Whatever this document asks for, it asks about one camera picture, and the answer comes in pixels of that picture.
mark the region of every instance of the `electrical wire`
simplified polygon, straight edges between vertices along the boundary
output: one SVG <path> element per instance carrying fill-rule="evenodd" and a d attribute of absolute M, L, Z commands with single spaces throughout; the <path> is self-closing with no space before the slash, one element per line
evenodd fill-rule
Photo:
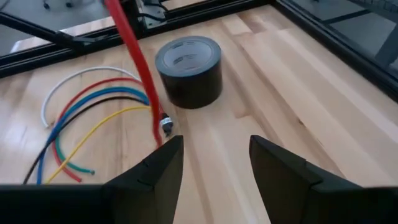
<path fill-rule="evenodd" d="M 92 84 L 92 85 L 86 87 L 84 90 L 82 90 L 81 92 L 79 92 L 76 96 L 74 96 L 74 97 L 67 103 L 67 105 L 64 107 L 64 109 L 62 110 L 62 112 L 61 112 L 61 114 L 60 114 L 58 120 L 60 120 L 61 117 L 65 114 L 66 110 L 67 110 L 67 109 L 68 109 L 68 108 L 69 108 L 81 95 L 83 95 L 84 93 L 86 93 L 88 90 L 90 90 L 90 89 L 92 89 L 92 88 L 94 88 L 94 87 L 96 87 L 96 86 L 98 86 L 98 85 L 104 84 L 104 83 L 110 83 L 110 82 L 116 82 L 116 81 L 128 81 L 128 82 L 134 82 L 134 83 L 137 83 L 137 84 L 142 85 L 142 83 L 141 83 L 139 80 L 135 80 L 135 79 L 133 79 L 133 78 L 125 78 L 125 77 L 110 78 L 110 79 L 106 79 L 106 80 L 101 80 L 100 82 L 96 82 L 96 83 L 94 83 L 94 84 Z M 162 105 L 160 105 L 160 112 L 161 112 L 161 113 L 164 113 L 164 110 L 163 110 L 163 108 L 162 108 Z M 55 160 L 56 160 L 57 164 L 60 165 L 60 164 L 62 163 L 61 160 L 65 160 L 65 156 L 63 156 L 61 150 L 57 150 L 57 149 L 60 148 L 60 147 L 59 147 L 59 139 L 58 139 L 58 140 L 56 139 L 56 140 L 55 140 L 55 143 L 53 142 L 52 147 L 53 147 L 53 152 L 54 152 Z M 74 164 L 72 164 L 72 163 L 68 163 L 68 167 L 70 167 L 70 168 L 72 168 L 72 169 L 75 169 L 75 170 L 77 170 L 77 171 L 80 171 L 80 172 L 89 172 L 89 173 L 93 173 L 93 172 L 94 172 L 93 170 L 83 169 L 83 168 L 78 167 L 78 166 L 76 166 L 76 165 L 74 165 Z"/>
<path fill-rule="evenodd" d="M 62 131 L 64 128 L 66 128 L 72 121 L 74 121 L 81 114 L 83 114 L 84 112 L 88 111 L 90 108 L 92 108 L 92 107 L 94 107 L 96 105 L 99 105 L 101 103 L 104 103 L 106 101 L 110 101 L 110 100 L 132 100 L 132 101 L 137 101 L 139 103 L 145 104 L 142 100 L 139 100 L 137 98 L 133 98 L 133 97 L 130 97 L 130 96 L 113 96 L 113 97 L 105 98 L 105 99 L 99 100 L 99 101 L 97 101 L 97 102 L 95 102 L 95 103 L 83 108 L 81 111 L 77 112 L 77 114 L 73 115 L 67 122 L 65 122 L 65 124 L 62 125 L 62 127 L 59 130 L 59 132 Z M 37 155 L 35 161 L 33 162 L 32 166 L 30 167 L 27 175 L 25 176 L 23 184 L 27 184 L 27 182 L 29 181 L 29 178 L 31 177 L 31 175 L 33 173 L 33 170 L 35 169 L 37 163 L 39 162 L 39 159 L 40 159 L 41 155 L 45 152 L 46 148 L 48 148 L 50 146 L 51 142 L 53 142 L 53 141 L 54 141 L 54 139 L 49 140 L 49 143 L 46 144 L 44 146 L 44 148 L 40 151 L 40 153 Z M 69 176 L 71 176 L 77 182 L 81 182 L 81 178 L 77 177 L 74 173 L 71 172 L 71 175 L 69 175 Z"/>
<path fill-rule="evenodd" d="M 134 107 L 130 107 L 130 108 L 124 108 L 121 111 L 115 112 L 113 114 L 111 114 L 110 116 L 106 117 L 105 119 L 103 119 L 102 121 L 100 121 L 92 130 L 90 130 L 88 132 L 88 134 L 77 144 L 76 148 L 74 148 L 74 150 L 72 150 L 72 153 L 65 159 L 65 161 L 61 164 L 60 167 L 58 167 L 58 169 L 50 176 L 50 178 L 46 181 L 46 184 L 50 183 L 51 180 L 54 179 L 54 177 L 56 177 L 61 170 L 66 166 L 66 164 L 69 162 L 69 160 L 76 154 L 76 152 L 81 148 L 81 146 L 87 141 L 87 139 L 99 128 L 101 127 L 105 122 L 109 121 L 111 118 L 124 113 L 126 111 L 131 111 L 131 110 L 143 110 L 143 109 L 148 109 L 150 110 L 149 106 L 134 106 Z"/>
<path fill-rule="evenodd" d="M 115 93 L 115 92 L 122 92 L 122 93 L 130 93 L 132 95 L 138 96 L 140 99 L 142 99 L 145 104 L 149 104 L 148 99 L 146 95 L 138 90 L 135 90 L 133 88 L 128 88 L 128 87 L 111 87 L 111 88 L 105 88 L 103 90 L 96 91 L 94 93 L 91 93 L 90 95 L 84 97 L 80 101 L 78 101 L 76 104 L 74 104 L 63 116 L 62 118 L 56 123 L 54 126 L 53 130 L 50 133 L 49 139 L 55 139 L 59 133 L 59 129 L 61 128 L 61 125 L 66 121 L 66 119 L 73 113 L 75 112 L 78 108 L 80 108 L 82 105 L 84 105 L 87 101 L 96 98 L 98 96 L 107 94 L 107 93 Z M 39 168 L 37 169 L 37 184 L 41 184 L 41 179 L 42 179 L 42 174 L 43 174 L 43 162 L 44 162 L 44 153 L 42 154 L 40 161 L 39 161 Z"/>
<path fill-rule="evenodd" d="M 77 118 L 79 115 L 81 115 L 82 113 L 91 109 L 92 107 L 99 105 L 101 103 L 105 103 L 110 100 L 133 100 L 133 101 L 137 101 L 137 102 L 145 105 L 145 102 L 143 102 L 142 100 L 138 100 L 138 99 L 130 97 L 130 96 L 113 96 L 113 97 L 105 98 L 105 99 L 99 100 L 99 101 L 87 106 L 86 108 L 82 109 L 81 111 L 77 112 L 77 114 L 75 114 L 73 117 L 71 117 L 62 127 L 65 127 L 70 122 L 72 122 L 75 118 Z M 60 136 L 59 135 L 57 136 L 57 138 L 55 138 L 55 143 L 53 142 L 52 149 L 53 149 L 53 152 L 55 152 L 54 155 L 58 155 L 57 158 L 60 160 L 60 163 L 59 163 L 59 165 L 60 165 L 65 160 L 65 156 L 63 155 L 63 152 L 60 147 Z M 67 166 L 76 171 L 79 171 L 79 172 L 87 172 L 88 171 L 91 174 L 95 173 L 95 171 L 93 171 L 93 170 L 83 169 L 83 168 L 73 164 L 72 162 L 68 162 Z"/>
<path fill-rule="evenodd" d="M 148 17 L 148 18 L 151 18 L 151 19 L 159 21 L 159 22 L 166 21 L 166 19 L 164 19 L 164 18 L 159 18 L 159 17 L 153 16 L 153 15 L 148 14 L 148 13 L 139 13 L 138 17 Z"/>
<path fill-rule="evenodd" d="M 150 2 L 146 2 L 144 3 L 145 6 L 157 6 L 157 7 L 161 7 L 165 12 L 168 12 L 169 9 L 167 9 L 164 5 L 162 5 L 161 3 L 157 4 L 157 3 L 150 3 Z"/>
<path fill-rule="evenodd" d="M 157 147 L 160 147 L 162 145 L 162 137 L 160 136 L 159 130 L 159 121 L 161 117 L 159 112 L 159 98 L 150 75 L 148 64 L 139 48 L 137 38 L 130 27 L 130 23 L 123 12 L 119 0 L 105 0 L 105 4 L 109 9 L 109 13 L 114 20 L 116 28 L 118 29 L 122 40 L 126 43 L 130 56 L 136 64 L 137 70 L 140 74 L 142 85 L 148 95 L 150 106 L 152 108 L 152 132 L 156 140 Z"/>
<path fill-rule="evenodd" d="M 135 76 L 133 73 L 128 72 L 124 69 L 121 68 L 115 68 L 115 67 L 109 67 L 109 66 L 100 66 L 100 67 L 92 67 L 92 68 L 87 68 L 87 69 L 83 69 L 80 70 L 78 72 L 75 72 L 71 75 L 69 75 L 68 77 L 64 78 L 63 80 L 61 80 L 59 83 L 57 83 L 50 91 L 50 93 L 48 93 L 48 95 L 45 97 L 43 104 L 42 104 L 42 109 L 40 112 L 40 117 L 42 119 L 43 125 L 48 128 L 49 124 L 47 123 L 47 120 L 45 119 L 45 110 L 47 109 L 47 105 L 51 99 L 51 96 L 55 93 L 56 90 L 58 90 L 58 88 L 60 88 L 65 82 L 69 81 L 70 79 L 74 78 L 77 75 L 81 75 L 83 73 L 86 72 L 92 72 L 92 71 L 96 71 L 96 70 L 113 70 L 113 71 L 117 71 L 117 72 L 121 72 L 124 73 L 126 75 L 129 75 L 130 77 L 132 77 L 135 80 L 140 81 L 140 78 L 138 78 L 137 76 Z"/>

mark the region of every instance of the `wooden table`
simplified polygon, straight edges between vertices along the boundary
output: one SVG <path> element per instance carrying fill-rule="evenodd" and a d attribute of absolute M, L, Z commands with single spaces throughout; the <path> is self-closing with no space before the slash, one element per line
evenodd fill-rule
<path fill-rule="evenodd" d="M 171 105 L 154 66 L 161 46 L 186 35 L 210 37 L 223 51 L 224 90 L 198 110 Z M 24 44 L 32 46 L 33 40 Z M 397 104 L 274 8 L 259 7 L 139 43 L 161 103 L 175 122 L 174 133 L 184 135 L 175 223 L 269 223 L 252 176 L 252 134 L 362 186 L 398 184 Z M 68 74 L 99 65 L 137 72 L 122 45 L 0 80 L 0 182 L 21 183 L 44 145 L 50 130 L 40 122 L 40 107 L 50 89 Z M 66 102 L 90 83 L 120 76 L 98 71 L 74 78 L 51 99 L 47 119 L 54 122 Z M 99 120 L 131 105 L 112 101 L 85 113 L 62 133 L 64 151 L 70 152 Z M 84 183 L 106 182 L 152 152 L 150 124 L 148 111 L 132 111 L 101 127 L 73 158 L 96 170 L 94 176 L 81 175 Z M 45 176 L 55 168 L 49 152 Z M 73 183 L 65 174 L 53 182 Z"/>

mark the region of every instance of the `black duct tape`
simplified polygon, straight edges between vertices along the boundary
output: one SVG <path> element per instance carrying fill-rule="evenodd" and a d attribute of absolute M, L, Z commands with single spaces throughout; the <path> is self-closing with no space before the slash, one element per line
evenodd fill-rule
<path fill-rule="evenodd" d="M 201 108 L 221 94 L 221 49 L 214 40 L 199 36 L 173 40 L 159 50 L 155 64 L 176 106 Z"/>

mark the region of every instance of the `red cable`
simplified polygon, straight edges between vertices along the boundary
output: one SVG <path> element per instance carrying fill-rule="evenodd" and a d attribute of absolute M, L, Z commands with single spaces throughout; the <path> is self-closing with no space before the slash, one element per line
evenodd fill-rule
<path fill-rule="evenodd" d="M 79 97 L 80 97 L 81 95 L 83 95 L 84 93 L 86 93 L 88 90 L 90 90 L 90 89 L 92 89 L 92 88 L 94 88 L 94 87 L 97 87 L 97 86 L 99 86 L 99 85 L 101 85 L 101 84 L 104 84 L 104 83 L 116 82 L 116 81 L 130 81 L 130 82 L 134 82 L 134 83 L 137 83 L 137 84 L 142 85 L 142 83 L 141 83 L 139 80 L 136 80 L 136 79 L 133 79 L 133 78 L 124 78 L 124 77 L 121 77 L 121 78 L 109 78 L 109 79 L 106 79 L 106 80 L 102 80 L 102 81 L 100 81 L 100 82 L 96 82 L 96 83 L 94 83 L 94 84 L 92 84 L 92 85 L 86 87 L 84 90 L 82 90 L 81 92 L 79 92 L 76 96 L 74 96 L 74 97 L 67 103 L 67 105 L 64 107 L 64 109 L 62 110 L 60 116 L 58 117 L 58 120 L 60 120 L 61 117 L 67 112 L 67 110 L 69 109 L 69 107 L 71 107 L 71 105 L 72 105 L 77 99 L 79 99 Z M 54 142 L 52 143 L 52 151 L 53 151 L 53 154 L 54 154 L 55 161 L 57 162 L 58 166 L 60 166 L 60 165 L 62 164 L 62 161 L 61 161 L 61 159 L 59 158 L 59 155 L 58 155 L 57 150 L 56 150 L 56 148 L 55 148 L 55 143 L 54 143 Z M 80 178 L 79 176 L 77 176 L 76 174 L 74 174 L 74 173 L 73 173 L 72 171 L 70 171 L 69 169 L 67 169 L 66 167 L 63 168 L 63 171 L 64 171 L 68 176 L 70 176 L 71 178 L 75 179 L 77 182 L 81 182 L 81 178 Z"/>
<path fill-rule="evenodd" d="M 153 133 L 157 143 L 157 147 L 162 145 L 162 137 L 159 132 L 159 121 L 160 121 L 160 111 L 159 111 L 159 99 L 156 93 L 154 82 L 150 75 L 148 64 L 139 48 L 137 38 L 131 30 L 130 24 L 124 14 L 124 11 L 120 5 L 119 0 L 105 0 L 106 6 L 109 9 L 116 28 L 122 37 L 122 40 L 129 50 L 130 56 L 132 57 L 134 63 L 136 64 L 137 70 L 140 74 L 142 85 L 144 86 L 145 92 L 148 95 L 150 101 L 150 106 L 152 108 L 152 118 L 153 118 Z"/>

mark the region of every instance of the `wire end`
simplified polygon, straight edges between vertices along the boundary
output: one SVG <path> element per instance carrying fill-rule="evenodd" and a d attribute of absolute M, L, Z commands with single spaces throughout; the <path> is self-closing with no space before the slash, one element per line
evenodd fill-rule
<path fill-rule="evenodd" d="M 162 120 L 160 120 L 160 125 L 166 137 L 169 137 L 172 133 L 172 128 L 174 124 L 171 118 L 167 115 L 167 113 L 162 113 Z"/>

